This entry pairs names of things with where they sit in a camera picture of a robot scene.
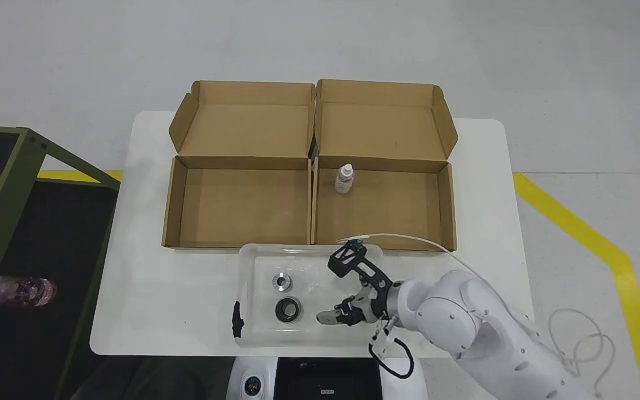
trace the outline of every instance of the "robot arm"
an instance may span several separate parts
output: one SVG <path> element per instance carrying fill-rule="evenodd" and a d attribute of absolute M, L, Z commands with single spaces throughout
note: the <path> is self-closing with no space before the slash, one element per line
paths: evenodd
<path fill-rule="evenodd" d="M 365 254 L 361 241 L 350 240 L 331 256 L 329 268 L 340 278 L 356 271 L 362 290 L 334 310 L 319 313 L 317 319 L 322 324 L 347 325 L 387 320 L 370 343 L 376 359 L 384 358 L 391 330 L 401 327 L 419 331 L 450 353 L 499 400 L 595 399 L 542 345 L 537 332 L 517 321 L 475 275 L 451 271 L 433 286 L 415 280 L 392 282 Z"/>

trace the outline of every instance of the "concrete floor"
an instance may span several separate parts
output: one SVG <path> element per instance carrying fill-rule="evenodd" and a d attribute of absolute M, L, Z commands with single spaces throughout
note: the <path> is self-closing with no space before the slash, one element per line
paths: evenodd
<path fill-rule="evenodd" d="M 639 20 L 636 0 L 5 1 L 0 123 L 119 169 L 134 116 L 176 109 L 196 79 L 434 82 L 454 116 L 502 121 L 514 171 L 627 252 L 640 276 Z M 618 348 L 603 397 L 640 398 L 608 267 L 518 206 L 536 319 L 587 311 Z M 424 364 L 432 398 L 491 398 L 453 362 Z"/>

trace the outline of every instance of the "white bottle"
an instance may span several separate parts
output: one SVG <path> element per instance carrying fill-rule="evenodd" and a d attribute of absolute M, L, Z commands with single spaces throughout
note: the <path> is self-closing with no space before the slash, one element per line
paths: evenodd
<path fill-rule="evenodd" d="M 345 194 L 351 190 L 353 176 L 353 166 L 351 166 L 351 164 L 343 165 L 342 168 L 338 170 L 338 175 L 336 176 L 336 192 Z"/>

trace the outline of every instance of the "cable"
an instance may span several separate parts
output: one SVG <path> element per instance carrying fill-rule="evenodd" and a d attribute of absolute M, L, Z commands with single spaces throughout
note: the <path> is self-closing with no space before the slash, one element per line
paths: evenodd
<path fill-rule="evenodd" d="M 598 347 L 598 351 L 596 351 L 596 353 L 593 356 L 587 357 L 587 358 L 581 360 L 581 359 L 578 359 L 578 356 L 576 354 L 576 351 L 577 351 L 578 346 L 580 345 L 580 343 L 582 343 L 582 341 L 584 341 L 589 336 L 583 337 L 582 339 L 580 339 L 578 341 L 578 343 L 576 343 L 576 345 L 573 348 L 573 358 L 567 357 L 566 354 L 562 350 L 560 350 L 560 346 L 558 346 L 558 343 L 557 343 L 556 338 L 555 338 L 555 336 L 553 334 L 553 329 L 552 329 L 552 326 L 551 326 L 551 322 L 553 322 L 553 318 L 560 312 L 568 312 L 568 313 L 580 314 L 583 317 L 585 317 L 586 319 L 588 319 L 589 322 L 591 322 L 591 324 L 596 328 L 596 331 L 598 331 L 596 336 L 598 336 L 600 338 L 600 345 Z M 598 357 L 600 357 L 600 354 L 602 353 L 602 347 L 603 347 L 602 330 L 600 330 L 600 326 L 598 326 L 598 324 L 596 323 L 596 321 L 593 320 L 593 318 L 591 318 L 587 314 L 583 313 L 582 311 L 577 310 L 575 308 L 558 308 L 554 312 L 552 312 L 551 315 L 549 315 L 549 319 L 547 320 L 547 328 L 549 329 L 549 336 L 551 337 L 551 343 L 553 343 L 553 347 L 555 347 L 557 353 L 558 354 L 562 354 L 562 357 L 565 360 L 570 361 L 570 362 L 574 362 L 576 364 L 576 369 L 578 368 L 578 364 L 579 363 L 593 361 L 593 360 L 597 359 Z"/>
<path fill-rule="evenodd" d="M 480 281 L 482 281 L 485 285 L 487 285 L 488 288 L 491 289 L 491 291 L 498 297 L 498 299 L 500 299 L 500 302 L 502 302 L 502 305 L 504 306 L 505 310 L 507 311 L 507 313 L 509 313 L 509 315 L 511 316 L 511 318 L 513 318 L 513 320 L 520 325 L 520 327 L 527 333 L 527 334 L 531 334 L 532 331 L 523 323 L 521 323 L 519 321 L 518 318 L 516 318 L 511 310 L 509 309 L 509 306 L 507 305 L 507 302 L 502 298 L 502 296 L 500 295 L 500 293 L 498 293 L 498 291 L 491 285 L 491 283 L 489 283 L 489 281 L 487 281 L 484 277 L 482 277 L 482 275 L 480 275 L 479 273 L 477 273 L 473 268 L 471 268 L 471 266 L 469 266 L 467 263 L 465 263 L 464 261 L 462 261 L 460 258 L 458 258 L 455 254 L 453 254 L 452 252 L 450 252 L 447 248 L 445 248 L 444 246 L 442 246 L 440 243 L 436 243 L 433 242 L 431 240 L 428 239 L 423 239 L 420 237 L 416 237 L 416 236 L 410 236 L 410 235 L 402 235 L 399 233 L 370 233 L 370 234 L 365 234 L 365 235 L 356 235 L 356 236 L 352 236 L 349 238 L 345 238 L 345 239 L 339 239 L 337 242 L 338 243 L 344 243 L 348 240 L 352 240 L 352 239 L 358 239 L 358 240 L 363 240 L 363 239 L 369 239 L 372 237 L 379 237 L 379 236 L 391 236 L 391 237 L 398 237 L 398 238 L 403 238 L 403 239 L 410 239 L 410 240 L 417 240 L 419 242 L 424 242 L 424 243 L 428 243 L 432 246 L 435 246 L 437 248 L 439 248 L 440 250 L 444 251 L 446 254 L 448 254 L 449 256 L 451 256 L 454 260 L 456 260 L 458 263 L 460 263 L 460 265 L 462 265 L 463 267 L 465 267 L 467 270 L 469 270 L 473 275 L 475 275 L 478 279 L 480 279 Z M 573 358 L 569 358 L 566 356 L 566 354 L 560 350 L 560 346 L 558 346 L 555 336 L 553 335 L 553 330 L 551 328 L 551 322 L 553 317 L 558 314 L 559 312 L 574 312 L 577 314 L 580 314 L 582 316 L 584 316 L 585 318 L 587 318 L 592 324 L 593 326 L 595 326 L 596 330 L 598 331 L 598 333 L 594 333 L 591 335 L 587 335 L 584 336 L 583 338 L 581 338 L 580 340 L 578 340 L 578 342 L 575 344 L 575 346 L 573 347 Z M 559 308 L 557 310 L 555 310 L 553 313 L 551 313 L 551 315 L 549 316 L 549 319 L 547 320 L 547 325 L 549 328 L 549 336 L 551 337 L 551 341 L 553 342 L 553 346 L 555 347 L 555 352 L 550 349 L 548 346 L 546 346 L 544 343 L 540 342 L 540 344 L 542 346 L 544 346 L 545 348 L 547 348 L 549 351 L 551 351 L 552 353 L 556 354 L 556 356 L 558 358 L 560 358 L 560 360 L 563 362 L 563 364 L 565 365 L 565 368 L 567 368 L 567 365 L 573 365 L 575 364 L 575 374 L 576 376 L 580 376 L 580 367 L 579 364 L 580 363 L 585 363 L 585 362 L 590 362 L 590 361 L 594 361 L 597 358 L 600 357 L 600 355 L 602 354 L 602 349 L 604 346 L 603 343 L 603 339 L 607 339 L 609 341 L 609 343 L 611 344 L 611 357 L 609 359 L 609 363 L 607 364 L 607 366 L 605 367 L 605 369 L 602 371 L 602 373 L 598 376 L 598 378 L 596 379 L 596 381 L 594 382 L 593 385 L 593 389 L 595 392 L 596 397 L 601 398 L 600 396 L 600 392 L 598 392 L 598 385 L 600 384 L 600 381 L 605 377 L 605 375 L 609 372 L 609 370 L 611 369 L 611 366 L 613 365 L 613 361 L 615 359 L 616 356 L 616 347 L 615 344 L 613 342 L 613 340 L 602 333 L 602 330 L 600 329 L 600 326 L 598 326 L 598 324 L 593 320 L 593 318 L 589 317 L 587 314 L 583 313 L 580 310 L 574 309 L 574 308 Z M 598 337 L 600 339 L 600 343 L 599 343 L 599 347 L 598 350 L 596 351 L 596 353 L 591 356 L 591 357 L 587 357 L 585 359 L 579 359 L 577 356 L 577 352 L 578 352 L 578 348 L 580 347 L 580 345 L 582 343 L 584 343 L 585 340 L 590 339 L 592 337 Z M 411 354 L 409 353 L 409 349 L 406 347 L 406 345 L 404 345 L 404 343 L 402 343 L 399 339 L 396 338 L 396 340 L 399 342 L 398 344 L 400 344 L 401 346 L 405 347 L 405 350 L 407 351 L 407 355 L 410 358 L 411 361 L 411 365 L 413 366 L 413 360 L 411 359 Z M 371 354 L 371 356 L 373 358 L 376 359 L 376 361 L 389 373 L 391 373 L 394 376 L 398 376 L 396 375 L 395 372 L 389 370 L 383 363 L 382 361 L 380 361 L 375 354 L 373 354 L 372 348 L 371 348 L 371 344 L 369 344 L 369 353 Z"/>
<path fill-rule="evenodd" d="M 553 320 L 553 317 L 555 317 L 556 314 L 558 314 L 560 312 L 568 312 L 568 313 L 580 314 L 583 317 L 585 317 L 586 319 L 588 319 L 589 322 L 591 322 L 591 324 L 593 324 L 593 326 L 598 331 L 597 333 L 592 333 L 591 335 L 584 336 L 583 338 L 578 340 L 578 342 L 575 344 L 575 346 L 573 346 L 573 358 L 567 357 L 565 355 L 565 353 L 562 350 L 560 350 L 560 346 L 558 346 L 558 343 L 556 342 L 555 336 L 553 335 L 553 329 L 552 329 L 552 326 L 551 326 L 551 322 Z M 560 357 L 563 360 L 569 361 L 569 364 L 575 364 L 575 368 L 576 368 L 575 374 L 578 377 L 580 377 L 580 364 L 581 363 L 585 363 L 585 362 L 594 361 L 594 360 L 598 359 L 600 357 L 600 355 L 602 354 L 602 349 L 604 347 L 603 339 L 607 339 L 609 341 L 609 344 L 611 345 L 611 357 L 609 357 L 609 362 L 604 367 L 604 369 L 602 370 L 600 375 L 598 375 L 598 378 L 596 379 L 596 381 L 593 384 L 593 391 L 595 392 L 596 397 L 597 398 L 601 398 L 601 394 L 598 391 L 598 385 L 600 384 L 600 381 L 605 377 L 605 375 L 607 375 L 609 373 L 609 370 L 611 369 L 611 366 L 613 365 L 613 361 L 616 358 L 616 345 L 613 342 L 613 339 L 611 339 L 608 335 L 605 335 L 604 333 L 602 333 L 602 330 L 600 329 L 600 326 L 596 323 L 596 321 L 593 320 L 593 318 L 589 317 L 587 314 L 585 314 L 582 311 L 577 310 L 575 308 L 558 308 L 557 310 L 552 312 L 551 315 L 549 315 L 549 319 L 547 321 L 547 326 L 548 326 L 548 329 L 549 329 L 549 336 L 551 337 L 551 342 L 553 343 L 553 346 L 555 347 L 555 349 L 557 350 L 558 354 L 560 354 Z M 582 345 L 586 340 L 594 338 L 594 337 L 597 337 L 597 338 L 600 339 L 600 345 L 598 346 L 598 350 L 591 357 L 579 359 L 578 358 L 578 348 L 580 348 L 580 345 Z"/>
<path fill-rule="evenodd" d="M 393 341 L 395 343 L 397 343 L 398 345 L 400 345 L 400 347 L 402 347 L 404 349 L 404 351 L 407 353 L 407 358 L 409 359 L 409 371 L 407 371 L 406 374 L 400 375 L 396 371 L 394 371 L 391 368 L 387 367 L 387 365 L 385 363 L 383 363 L 380 358 L 378 358 L 376 353 L 373 352 L 373 345 L 371 343 L 369 343 L 369 354 L 371 355 L 371 357 L 373 357 L 374 360 L 376 360 L 376 363 L 378 363 L 379 366 L 381 366 L 385 371 L 387 371 L 391 375 L 395 376 L 398 379 L 407 379 L 408 377 L 411 376 L 411 374 L 413 374 L 413 368 L 414 368 L 413 356 L 411 355 L 411 352 L 409 351 L 409 347 L 402 340 L 400 340 L 398 338 L 394 338 Z"/>

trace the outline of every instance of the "yellow floor line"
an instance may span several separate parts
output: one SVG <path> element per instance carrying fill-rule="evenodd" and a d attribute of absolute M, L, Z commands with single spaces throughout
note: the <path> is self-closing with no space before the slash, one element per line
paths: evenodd
<path fill-rule="evenodd" d="M 520 197 L 609 265 L 640 366 L 640 289 L 629 256 L 523 174 L 513 174 L 513 181 Z"/>
<path fill-rule="evenodd" d="M 107 174 L 122 181 L 122 171 L 105 171 Z M 80 171 L 40 171 L 38 172 L 40 179 L 57 179 L 72 182 L 97 182 L 95 179 L 83 174 Z"/>

